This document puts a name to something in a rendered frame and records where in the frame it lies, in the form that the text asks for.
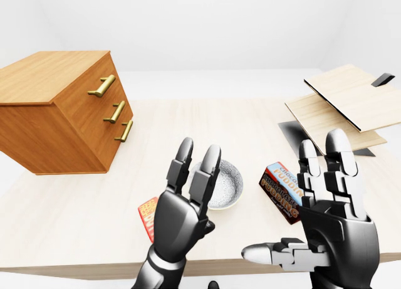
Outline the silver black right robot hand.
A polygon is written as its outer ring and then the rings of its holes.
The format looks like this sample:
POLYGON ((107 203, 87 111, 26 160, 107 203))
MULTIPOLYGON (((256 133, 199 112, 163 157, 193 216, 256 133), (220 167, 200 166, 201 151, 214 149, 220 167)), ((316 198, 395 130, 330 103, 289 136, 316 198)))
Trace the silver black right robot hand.
POLYGON ((368 286, 379 260, 378 234, 363 205, 364 186, 342 129, 326 136, 326 172, 311 140, 299 147, 298 184, 304 190, 300 218, 307 241, 283 238, 245 247, 245 260, 308 271, 337 284, 368 286))

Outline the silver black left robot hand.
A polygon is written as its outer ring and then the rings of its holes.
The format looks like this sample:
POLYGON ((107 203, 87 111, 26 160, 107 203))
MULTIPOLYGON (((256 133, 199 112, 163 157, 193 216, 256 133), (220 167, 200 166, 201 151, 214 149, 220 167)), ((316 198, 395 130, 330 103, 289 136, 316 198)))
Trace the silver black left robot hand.
POLYGON ((219 175, 221 148, 211 145, 192 178, 190 198, 182 195, 189 175, 193 140, 185 138, 167 173, 167 187, 160 195, 154 217, 154 250, 165 261, 178 262, 205 234, 214 229, 207 206, 219 175))

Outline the black and white patterned bowl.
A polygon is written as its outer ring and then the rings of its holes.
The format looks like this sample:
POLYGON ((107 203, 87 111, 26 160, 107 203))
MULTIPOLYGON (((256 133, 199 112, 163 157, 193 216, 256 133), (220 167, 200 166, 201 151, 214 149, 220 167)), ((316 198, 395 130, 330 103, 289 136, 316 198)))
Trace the black and white patterned bowl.
POLYGON ((237 203, 243 191, 241 173, 230 162, 221 159, 220 172, 216 181, 209 210, 223 210, 237 203))

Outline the wooden cabinet drawer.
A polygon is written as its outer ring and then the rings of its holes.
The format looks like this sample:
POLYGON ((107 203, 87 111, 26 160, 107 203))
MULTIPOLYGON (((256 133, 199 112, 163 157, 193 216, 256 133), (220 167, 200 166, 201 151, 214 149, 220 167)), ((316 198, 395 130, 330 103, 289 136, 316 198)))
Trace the wooden cabinet drawer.
MULTIPOLYGON (((55 98, 55 104, 81 131, 85 131, 90 112, 94 107, 90 98, 94 95, 87 94, 87 91, 96 90, 102 84, 100 78, 109 75, 118 76, 111 55, 108 53, 55 98)), ((119 79, 116 79, 105 93, 116 95, 121 90, 121 83, 119 79)))
POLYGON ((115 71, 85 77, 62 99, 62 107, 82 133, 87 144, 99 155, 118 147, 133 113, 115 71))
POLYGON ((88 145, 103 165, 103 170, 107 172, 120 145, 120 142, 114 138, 122 135, 125 129, 122 123, 131 120, 133 113, 123 91, 117 92, 116 95, 106 93, 102 98, 95 96, 90 96, 90 98, 92 98, 94 107, 90 112, 90 119, 87 121, 84 134, 88 139, 88 145), (113 104, 120 103, 122 100, 126 104, 118 120, 115 123, 104 122, 104 118, 110 118, 114 113, 116 107, 113 104))

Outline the wooden cabinet with drawers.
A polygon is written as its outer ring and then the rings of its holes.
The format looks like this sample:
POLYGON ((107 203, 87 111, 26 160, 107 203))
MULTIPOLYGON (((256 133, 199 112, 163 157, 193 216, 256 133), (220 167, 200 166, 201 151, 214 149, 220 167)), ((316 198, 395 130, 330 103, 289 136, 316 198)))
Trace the wooden cabinet with drawers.
POLYGON ((55 98, 109 51, 40 51, 0 69, 0 151, 35 174, 103 173, 55 98))

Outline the red and orange food box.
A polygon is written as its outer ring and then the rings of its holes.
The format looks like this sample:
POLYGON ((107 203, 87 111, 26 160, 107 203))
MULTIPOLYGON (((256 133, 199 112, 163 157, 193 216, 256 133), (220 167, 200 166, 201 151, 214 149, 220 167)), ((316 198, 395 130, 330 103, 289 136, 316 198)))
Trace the red and orange food box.
POLYGON ((153 197, 138 207, 138 212, 143 226, 149 236, 150 241, 154 242, 154 216, 157 207, 158 197, 153 197))

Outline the chocolate pudding box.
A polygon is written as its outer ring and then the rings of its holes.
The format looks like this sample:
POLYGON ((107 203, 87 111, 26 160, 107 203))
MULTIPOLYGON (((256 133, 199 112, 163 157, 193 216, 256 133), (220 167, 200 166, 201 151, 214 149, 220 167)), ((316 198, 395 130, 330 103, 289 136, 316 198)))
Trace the chocolate pudding box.
POLYGON ((304 191, 298 187, 297 179, 282 163, 268 165, 259 185, 289 224, 300 220, 299 207, 302 205, 304 191))

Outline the pale wood board, black edge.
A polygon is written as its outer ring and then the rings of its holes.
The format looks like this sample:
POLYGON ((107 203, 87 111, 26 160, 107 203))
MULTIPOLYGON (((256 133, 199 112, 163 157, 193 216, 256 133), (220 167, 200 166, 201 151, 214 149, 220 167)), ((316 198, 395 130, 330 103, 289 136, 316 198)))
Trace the pale wood board, black edge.
POLYGON ((401 123, 401 90, 389 82, 373 87, 377 77, 344 65, 305 82, 360 132, 401 123))

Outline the small black wedge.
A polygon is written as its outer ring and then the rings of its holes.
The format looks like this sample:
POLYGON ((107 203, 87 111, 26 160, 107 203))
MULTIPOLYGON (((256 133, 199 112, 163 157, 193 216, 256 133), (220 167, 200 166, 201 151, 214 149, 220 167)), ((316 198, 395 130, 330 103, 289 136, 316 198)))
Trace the small black wedge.
POLYGON ((373 83, 373 87, 380 87, 382 85, 386 85, 388 82, 390 82, 392 79, 394 79, 395 76, 391 73, 383 73, 381 76, 379 76, 373 83))

